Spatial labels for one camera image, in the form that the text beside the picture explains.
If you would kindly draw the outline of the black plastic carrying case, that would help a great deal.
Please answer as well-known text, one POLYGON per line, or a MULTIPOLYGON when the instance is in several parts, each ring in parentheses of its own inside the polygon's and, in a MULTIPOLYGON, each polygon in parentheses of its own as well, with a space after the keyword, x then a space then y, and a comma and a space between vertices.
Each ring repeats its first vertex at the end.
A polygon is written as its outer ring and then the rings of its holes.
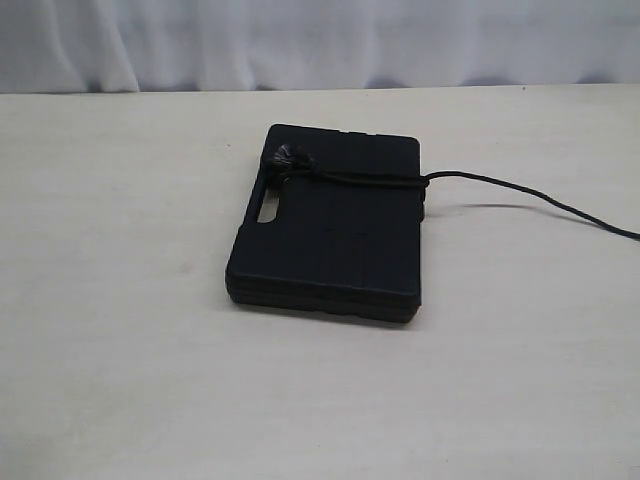
POLYGON ((238 304, 405 324, 421 305, 421 188, 322 181, 320 173, 417 177, 420 144, 270 127, 225 271, 238 304))

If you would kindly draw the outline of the white backdrop curtain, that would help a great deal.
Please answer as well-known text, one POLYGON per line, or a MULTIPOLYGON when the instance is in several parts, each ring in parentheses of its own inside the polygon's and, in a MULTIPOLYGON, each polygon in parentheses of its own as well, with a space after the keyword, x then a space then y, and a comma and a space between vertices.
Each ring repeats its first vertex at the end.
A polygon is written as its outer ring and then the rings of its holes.
POLYGON ((5 93, 634 83, 635 1, 5 1, 5 93))

